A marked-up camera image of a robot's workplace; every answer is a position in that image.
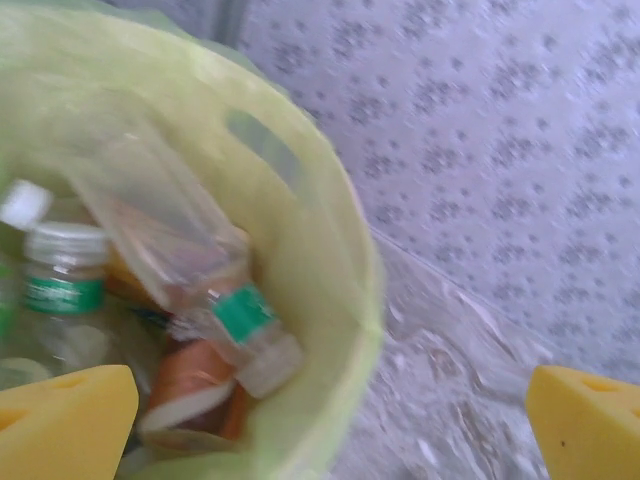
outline plastic wrap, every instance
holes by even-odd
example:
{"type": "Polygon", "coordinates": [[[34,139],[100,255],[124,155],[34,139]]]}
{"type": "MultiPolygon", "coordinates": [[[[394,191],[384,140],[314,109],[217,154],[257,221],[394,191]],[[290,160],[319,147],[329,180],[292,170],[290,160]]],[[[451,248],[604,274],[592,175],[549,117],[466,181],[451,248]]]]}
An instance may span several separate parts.
{"type": "Polygon", "coordinates": [[[525,410],[554,347],[394,246],[385,348],[331,478],[546,480],[525,410]]]}

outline bin handle hole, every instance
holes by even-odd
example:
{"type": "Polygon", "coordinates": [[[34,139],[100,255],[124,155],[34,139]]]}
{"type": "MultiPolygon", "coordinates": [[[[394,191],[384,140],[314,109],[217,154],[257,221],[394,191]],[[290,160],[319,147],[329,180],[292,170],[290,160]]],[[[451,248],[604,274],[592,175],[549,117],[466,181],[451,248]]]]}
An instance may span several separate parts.
{"type": "Polygon", "coordinates": [[[297,191],[301,174],[300,160],[277,135],[242,110],[231,110],[225,123],[234,137],[267,162],[292,191],[297,191]]]}

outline bottle cap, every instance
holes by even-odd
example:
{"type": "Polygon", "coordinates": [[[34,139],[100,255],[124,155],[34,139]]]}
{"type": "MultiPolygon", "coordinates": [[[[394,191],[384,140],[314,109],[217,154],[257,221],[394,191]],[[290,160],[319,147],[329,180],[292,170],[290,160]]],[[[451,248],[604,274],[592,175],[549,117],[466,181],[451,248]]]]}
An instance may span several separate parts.
{"type": "Polygon", "coordinates": [[[98,266],[109,260],[104,230],[79,223],[39,224],[27,237],[25,250],[28,258],[48,264],[98,266]]]}
{"type": "Polygon", "coordinates": [[[284,385],[303,360],[300,344],[293,335],[286,334],[239,370],[236,380],[253,398],[264,398],[284,385]]]}
{"type": "Polygon", "coordinates": [[[26,180],[16,180],[0,205],[0,221],[18,230],[31,230],[52,203],[53,195],[49,190],[26,180]]]}

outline white bottle cap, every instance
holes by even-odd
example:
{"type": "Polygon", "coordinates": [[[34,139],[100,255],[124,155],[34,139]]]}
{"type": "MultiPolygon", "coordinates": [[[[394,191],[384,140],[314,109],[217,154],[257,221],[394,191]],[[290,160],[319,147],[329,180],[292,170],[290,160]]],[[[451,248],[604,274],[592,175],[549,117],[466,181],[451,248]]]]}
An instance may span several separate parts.
{"type": "Polygon", "coordinates": [[[0,221],[18,230],[31,230],[52,203],[53,195],[49,190],[26,180],[16,180],[0,205],[0,221]]]}
{"type": "Polygon", "coordinates": [[[287,334],[236,373],[236,380],[253,398],[264,398],[284,385],[302,366],[304,354],[287,334]]]}

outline yellow object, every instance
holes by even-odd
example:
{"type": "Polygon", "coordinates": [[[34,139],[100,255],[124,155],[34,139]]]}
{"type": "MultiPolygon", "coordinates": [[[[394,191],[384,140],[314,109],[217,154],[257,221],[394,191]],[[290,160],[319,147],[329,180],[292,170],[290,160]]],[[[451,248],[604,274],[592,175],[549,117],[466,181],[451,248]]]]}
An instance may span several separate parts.
{"type": "Polygon", "coordinates": [[[0,392],[0,479],[113,480],[137,409],[120,365],[0,392]]]}
{"type": "MultiPolygon", "coordinates": [[[[40,115],[95,87],[138,96],[248,232],[256,283],[306,355],[300,373],[252,410],[237,453],[160,462],[133,478],[323,478],[384,332],[382,263],[349,178],[313,118],[263,78],[193,39],[92,8],[0,0],[2,32],[11,32],[0,34],[0,111],[11,112],[0,115],[0,182],[19,176],[69,196],[40,162],[55,150],[40,115]]],[[[0,226],[0,238],[17,255],[20,237],[0,226]]]]}
{"type": "Polygon", "coordinates": [[[640,386],[541,366],[526,406],[552,480],[640,479],[640,386]]]}

